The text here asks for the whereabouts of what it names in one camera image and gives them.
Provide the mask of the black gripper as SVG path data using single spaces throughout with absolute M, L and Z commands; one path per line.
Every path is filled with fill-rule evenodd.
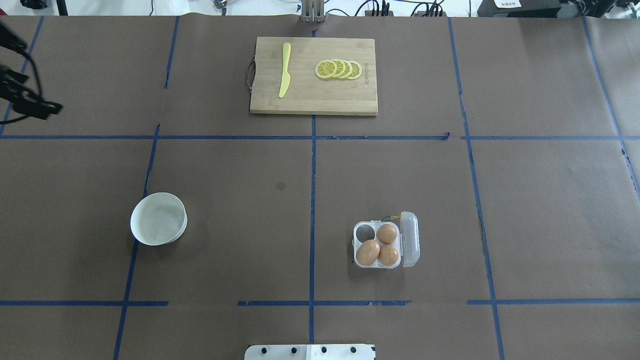
M 25 86 L 28 79 L 29 76 L 0 64 L 0 97 L 13 103 L 13 111 L 20 114 L 13 121 L 22 121 L 30 117 L 47 120 L 49 116 L 59 114 L 63 109 L 62 104 L 42 99 L 22 99 L 23 93 L 30 91 Z

